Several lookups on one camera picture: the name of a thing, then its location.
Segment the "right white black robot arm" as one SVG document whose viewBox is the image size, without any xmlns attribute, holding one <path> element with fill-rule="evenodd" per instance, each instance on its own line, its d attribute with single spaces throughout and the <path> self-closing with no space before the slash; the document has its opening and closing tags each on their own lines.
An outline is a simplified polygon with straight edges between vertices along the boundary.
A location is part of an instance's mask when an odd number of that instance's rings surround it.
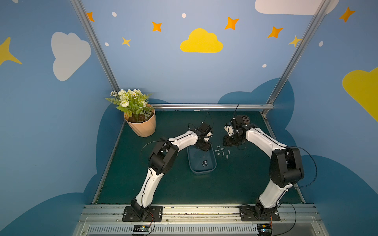
<svg viewBox="0 0 378 236">
<path fill-rule="evenodd" d="M 227 134 L 224 136 L 223 144 L 227 147 L 237 147 L 248 141 L 270 158 L 270 181 L 255 205 L 256 213 L 262 217 L 274 213 L 285 193 L 304 178 L 302 157 L 299 148 L 278 142 L 256 125 L 246 123 L 243 118 L 244 116 L 236 116 L 225 124 Z"/>
</svg>

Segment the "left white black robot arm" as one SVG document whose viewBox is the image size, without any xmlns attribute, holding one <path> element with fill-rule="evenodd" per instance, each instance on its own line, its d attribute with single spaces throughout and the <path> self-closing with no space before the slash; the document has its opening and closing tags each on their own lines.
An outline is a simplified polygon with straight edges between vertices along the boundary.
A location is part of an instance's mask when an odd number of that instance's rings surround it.
<svg viewBox="0 0 378 236">
<path fill-rule="evenodd" d="M 212 127 L 207 123 L 202 123 L 199 127 L 190 129 L 182 135 L 158 141 L 149 158 L 146 179 L 131 203 L 132 209 L 139 217 L 143 218 L 149 214 L 149 207 L 157 186 L 162 177 L 172 168 L 178 152 L 189 146 L 208 151 L 211 147 L 212 135 Z"/>
</svg>

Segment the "translucent blue storage box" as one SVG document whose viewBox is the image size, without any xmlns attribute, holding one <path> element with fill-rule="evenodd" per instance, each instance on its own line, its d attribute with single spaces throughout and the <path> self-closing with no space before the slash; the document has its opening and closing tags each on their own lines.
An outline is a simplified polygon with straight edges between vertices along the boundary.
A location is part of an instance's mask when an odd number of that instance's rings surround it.
<svg viewBox="0 0 378 236">
<path fill-rule="evenodd" d="M 213 147 L 208 151 L 203 151 L 194 146 L 187 148 L 189 167 L 195 175 L 204 175 L 214 171 L 217 161 Z"/>
</svg>

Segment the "terracotta flower pot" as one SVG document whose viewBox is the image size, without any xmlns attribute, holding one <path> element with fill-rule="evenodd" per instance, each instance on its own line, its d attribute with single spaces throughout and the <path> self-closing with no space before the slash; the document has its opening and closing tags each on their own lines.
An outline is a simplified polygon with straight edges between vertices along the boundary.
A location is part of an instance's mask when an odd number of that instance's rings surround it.
<svg viewBox="0 0 378 236">
<path fill-rule="evenodd" d="M 156 130 L 156 113 L 152 105 L 147 104 L 147 107 L 152 108 L 152 116 L 149 120 L 143 123 L 131 123 L 128 121 L 129 116 L 124 113 L 124 118 L 130 128 L 140 137 L 151 136 Z"/>
</svg>

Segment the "artificial white flower plant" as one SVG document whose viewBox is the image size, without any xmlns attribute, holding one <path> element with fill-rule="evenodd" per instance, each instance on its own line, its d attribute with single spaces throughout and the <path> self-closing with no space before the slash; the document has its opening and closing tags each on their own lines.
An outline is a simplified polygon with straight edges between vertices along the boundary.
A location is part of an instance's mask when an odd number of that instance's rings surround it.
<svg viewBox="0 0 378 236">
<path fill-rule="evenodd" d="M 113 103 L 118 110 L 126 115 L 130 123 L 143 123 L 154 114 L 153 107 L 148 104 L 151 94 L 143 94 L 139 89 L 112 91 L 107 101 Z"/>
</svg>

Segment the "right small circuit board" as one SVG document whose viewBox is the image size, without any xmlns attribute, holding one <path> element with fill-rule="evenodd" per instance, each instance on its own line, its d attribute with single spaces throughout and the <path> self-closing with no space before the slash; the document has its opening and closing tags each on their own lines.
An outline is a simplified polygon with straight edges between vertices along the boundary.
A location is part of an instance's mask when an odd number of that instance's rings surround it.
<svg viewBox="0 0 378 236">
<path fill-rule="evenodd" d="M 272 236 L 272 226 L 270 224 L 257 225 L 258 236 Z"/>
</svg>

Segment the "small circuit board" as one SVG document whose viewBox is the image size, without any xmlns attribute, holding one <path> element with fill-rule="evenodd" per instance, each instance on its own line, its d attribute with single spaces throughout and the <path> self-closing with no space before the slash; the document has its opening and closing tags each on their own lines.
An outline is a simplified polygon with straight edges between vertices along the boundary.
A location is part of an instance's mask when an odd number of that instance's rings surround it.
<svg viewBox="0 0 378 236">
<path fill-rule="evenodd" d="M 132 232 L 134 234 L 148 234 L 150 232 L 151 227 L 147 225 L 134 225 Z"/>
<path fill-rule="evenodd" d="M 270 224 L 257 225 L 258 236 L 272 236 L 272 226 Z"/>
</svg>

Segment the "left small circuit board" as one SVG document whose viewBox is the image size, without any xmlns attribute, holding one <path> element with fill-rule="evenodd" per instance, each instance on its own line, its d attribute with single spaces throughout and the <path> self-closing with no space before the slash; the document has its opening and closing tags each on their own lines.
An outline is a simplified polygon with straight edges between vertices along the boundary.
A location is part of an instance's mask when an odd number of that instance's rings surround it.
<svg viewBox="0 0 378 236">
<path fill-rule="evenodd" d="M 151 227 L 147 225 L 134 225 L 132 232 L 134 234 L 148 234 L 150 232 Z"/>
</svg>

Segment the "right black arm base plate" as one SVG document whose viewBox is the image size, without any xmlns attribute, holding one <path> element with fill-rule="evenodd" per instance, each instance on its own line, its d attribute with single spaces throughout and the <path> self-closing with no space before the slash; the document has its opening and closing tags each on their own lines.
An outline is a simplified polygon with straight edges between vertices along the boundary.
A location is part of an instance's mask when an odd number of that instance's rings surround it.
<svg viewBox="0 0 378 236">
<path fill-rule="evenodd" d="M 240 217 L 242 221 L 280 221 L 277 207 L 264 208 L 260 205 L 239 206 Z"/>
</svg>

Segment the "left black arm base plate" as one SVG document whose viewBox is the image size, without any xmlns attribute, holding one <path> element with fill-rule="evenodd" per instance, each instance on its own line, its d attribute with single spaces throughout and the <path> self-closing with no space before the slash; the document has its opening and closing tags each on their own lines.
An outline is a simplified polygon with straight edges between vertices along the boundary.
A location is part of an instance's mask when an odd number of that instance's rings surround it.
<svg viewBox="0 0 378 236">
<path fill-rule="evenodd" d="M 163 206 L 149 206 L 147 208 L 136 209 L 132 206 L 126 206 L 124 209 L 123 222 L 147 222 L 162 221 Z"/>
</svg>

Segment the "aluminium front rail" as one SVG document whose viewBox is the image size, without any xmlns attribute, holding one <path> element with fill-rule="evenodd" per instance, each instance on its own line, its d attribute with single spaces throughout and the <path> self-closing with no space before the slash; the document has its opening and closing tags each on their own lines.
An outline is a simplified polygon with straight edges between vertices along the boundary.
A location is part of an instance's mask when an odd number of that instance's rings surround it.
<svg viewBox="0 0 378 236">
<path fill-rule="evenodd" d="M 270 224 L 272 236 L 327 236 L 323 220 L 312 204 L 282 204 L 280 221 L 242 221 L 239 205 L 162 205 L 162 221 L 123 222 L 126 205 L 86 205 L 75 236 L 257 236 L 258 224 Z M 151 227 L 134 234 L 134 225 Z"/>
</svg>

